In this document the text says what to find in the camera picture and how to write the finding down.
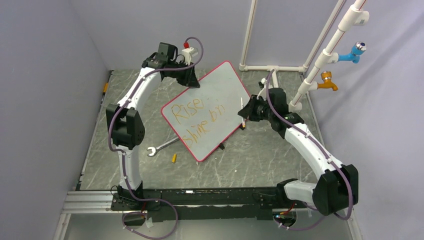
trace blue faucet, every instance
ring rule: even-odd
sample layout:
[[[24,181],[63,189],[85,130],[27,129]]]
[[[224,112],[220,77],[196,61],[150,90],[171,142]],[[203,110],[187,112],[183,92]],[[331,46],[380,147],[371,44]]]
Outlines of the blue faucet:
[[[359,63],[360,55],[363,54],[367,50],[367,46],[363,42],[357,42],[352,47],[352,50],[349,54],[346,55],[338,55],[338,61],[352,61],[354,64]]]

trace gray marble floor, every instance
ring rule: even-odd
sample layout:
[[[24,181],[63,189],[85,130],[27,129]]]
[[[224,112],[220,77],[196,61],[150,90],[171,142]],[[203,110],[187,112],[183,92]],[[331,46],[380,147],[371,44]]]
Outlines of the gray marble floor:
[[[196,70],[198,77],[207,72],[207,69]],[[125,95],[138,73],[138,70],[115,70],[110,77],[81,190],[105,190],[119,184],[118,154],[108,149],[104,108]],[[258,81],[268,74],[265,71],[237,73],[250,94],[259,92]],[[277,76],[279,86],[285,90],[289,99],[293,98],[301,84],[299,73],[278,72]],[[224,150],[216,150],[204,162],[197,163],[180,141],[161,150],[156,156],[148,157],[148,147],[156,147],[174,137],[160,109],[184,89],[174,79],[165,78],[141,112],[146,128],[139,152],[139,169],[144,188],[270,187],[290,178],[311,183],[317,181],[302,156],[281,139],[266,121],[247,122],[245,130],[238,129],[224,142]],[[303,109],[299,115],[318,138],[307,98],[303,97],[301,103]],[[174,154],[177,154],[176,163],[172,163]]]

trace wrench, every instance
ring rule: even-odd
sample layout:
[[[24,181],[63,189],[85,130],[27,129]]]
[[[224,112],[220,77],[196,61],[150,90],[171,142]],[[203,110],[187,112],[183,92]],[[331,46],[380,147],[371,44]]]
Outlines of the wrench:
[[[163,143],[163,144],[161,144],[157,147],[154,147],[154,146],[148,147],[147,151],[151,151],[151,153],[147,154],[147,156],[149,156],[149,157],[155,156],[161,149],[164,149],[164,148],[168,147],[169,145],[171,145],[175,142],[178,142],[178,140],[180,140],[180,138],[178,136],[176,136],[176,137],[172,138],[171,140],[166,141],[165,143]]]

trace faucet handle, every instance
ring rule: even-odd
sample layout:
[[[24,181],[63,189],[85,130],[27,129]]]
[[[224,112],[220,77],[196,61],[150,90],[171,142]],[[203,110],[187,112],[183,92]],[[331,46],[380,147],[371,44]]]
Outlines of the faucet handle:
[[[324,83],[318,83],[319,89],[332,89],[333,91],[339,90],[336,84],[334,84],[332,79],[331,71],[323,71],[321,73],[321,79],[324,81]]]

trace orange writing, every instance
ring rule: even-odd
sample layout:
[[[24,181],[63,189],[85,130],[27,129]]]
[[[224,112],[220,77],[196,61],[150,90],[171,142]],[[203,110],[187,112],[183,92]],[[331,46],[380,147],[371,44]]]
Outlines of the orange writing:
[[[209,123],[213,123],[222,116],[226,109],[225,107],[218,102],[215,106],[209,109],[210,120],[202,120],[199,124],[191,125],[187,128],[186,135],[182,136],[182,140],[185,142],[188,148],[191,148],[193,144],[197,144],[201,138],[207,135],[211,130],[208,127]],[[174,115],[177,122],[181,125],[182,121],[185,119],[190,119],[194,117],[198,112],[201,112],[205,108],[205,105],[201,99],[193,99],[186,105],[183,104],[174,104],[171,107],[172,114]]]
[[[176,121],[177,121],[179,124],[181,124],[181,122],[180,122],[180,120],[178,119],[178,117],[179,117],[179,118],[184,118],[184,119],[188,119],[188,118],[189,118],[188,116],[183,116],[183,115],[181,115],[181,114],[180,114],[180,112],[181,112],[181,106],[183,106],[183,105],[174,104],[174,105],[171,107],[172,114],[174,115],[174,117],[175,117]]]
[[[190,101],[189,103],[187,103],[186,105],[182,105],[182,104],[172,105],[171,111],[176,121],[179,124],[181,124],[180,120],[189,119],[190,117],[193,117],[198,112],[198,109],[203,109],[203,108],[204,108],[203,101],[196,98],[193,101]]]
[[[194,99],[193,100],[193,104],[194,104],[194,106],[196,107],[196,108],[198,108],[198,109],[203,109],[203,107],[204,107],[204,105],[203,105],[203,101],[202,100],[199,100],[199,99]]]

